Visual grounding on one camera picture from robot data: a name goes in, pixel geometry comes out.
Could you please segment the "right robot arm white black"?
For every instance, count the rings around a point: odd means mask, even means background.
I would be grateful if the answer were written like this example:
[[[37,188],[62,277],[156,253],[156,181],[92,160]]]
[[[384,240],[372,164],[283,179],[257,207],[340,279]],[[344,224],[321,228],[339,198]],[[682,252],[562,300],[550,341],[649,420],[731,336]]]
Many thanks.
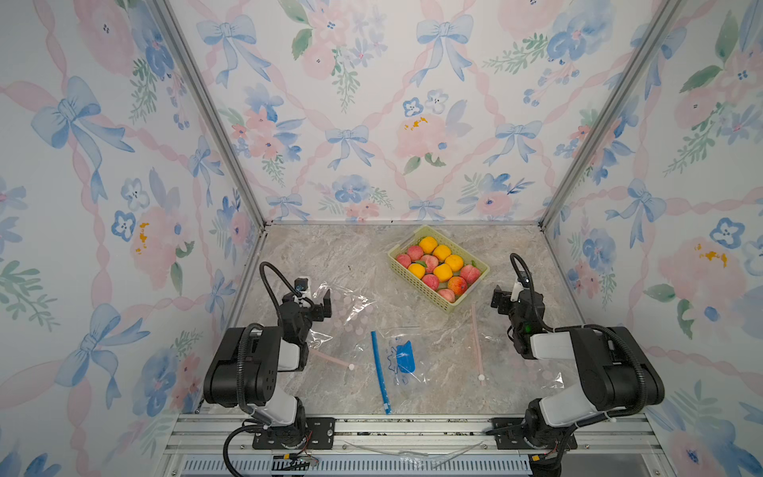
[[[576,429],[637,415],[663,403],[663,380],[627,328],[548,328],[542,294],[532,288],[497,287],[491,307],[510,319],[508,337],[524,360],[570,361],[578,376],[576,384],[560,393],[531,401],[522,419],[493,419],[487,433],[499,444],[568,446]]]

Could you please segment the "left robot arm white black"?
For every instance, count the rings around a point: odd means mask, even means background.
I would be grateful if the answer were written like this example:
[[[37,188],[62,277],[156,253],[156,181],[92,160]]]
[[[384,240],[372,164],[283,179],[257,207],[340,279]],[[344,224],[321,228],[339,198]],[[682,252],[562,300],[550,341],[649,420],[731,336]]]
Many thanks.
[[[244,424],[254,449],[329,450],[335,419],[308,417],[301,399],[286,393],[277,379],[305,369],[312,325],[332,316],[331,292],[317,303],[287,294],[278,311],[276,326],[250,324],[226,331],[204,379],[204,400],[247,415]]]

